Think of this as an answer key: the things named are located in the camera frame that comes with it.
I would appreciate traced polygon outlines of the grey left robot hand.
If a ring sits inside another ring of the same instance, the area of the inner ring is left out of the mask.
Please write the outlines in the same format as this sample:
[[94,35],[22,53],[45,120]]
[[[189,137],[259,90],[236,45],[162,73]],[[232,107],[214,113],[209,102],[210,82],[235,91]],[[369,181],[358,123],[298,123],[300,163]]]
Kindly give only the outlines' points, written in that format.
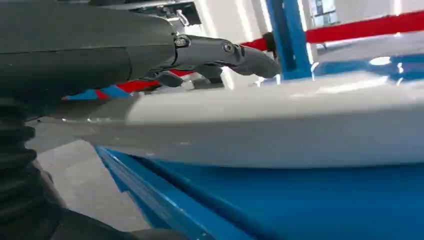
[[0,100],[32,107],[169,70],[228,67],[272,78],[278,64],[227,39],[177,33],[166,19],[52,0],[0,3]]

